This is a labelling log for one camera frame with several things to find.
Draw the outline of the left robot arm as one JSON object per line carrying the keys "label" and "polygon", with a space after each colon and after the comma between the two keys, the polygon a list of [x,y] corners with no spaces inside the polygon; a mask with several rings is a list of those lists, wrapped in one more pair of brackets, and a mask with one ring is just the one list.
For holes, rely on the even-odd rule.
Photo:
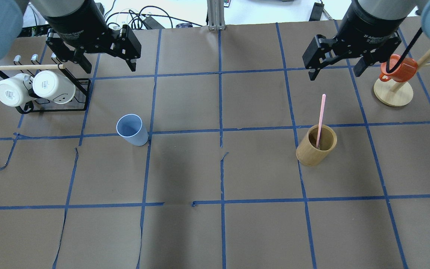
{"label": "left robot arm", "polygon": [[[46,44],[62,62],[73,62],[90,73],[86,53],[106,53],[136,70],[141,43],[129,25],[110,29],[93,0],[33,0],[35,9],[50,25]],[[0,0],[0,60],[20,34],[27,0]]]}

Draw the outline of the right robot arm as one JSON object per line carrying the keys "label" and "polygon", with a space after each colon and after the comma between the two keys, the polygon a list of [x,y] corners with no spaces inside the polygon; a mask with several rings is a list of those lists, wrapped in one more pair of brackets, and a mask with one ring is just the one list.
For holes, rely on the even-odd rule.
{"label": "right robot arm", "polygon": [[389,61],[401,42],[399,26],[415,7],[420,33],[430,39],[430,0],[353,0],[336,35],[317,34],[305,50],[302,59],[310,80],[343,59],[359,58],[353,69],[357,77],[369,66]]}

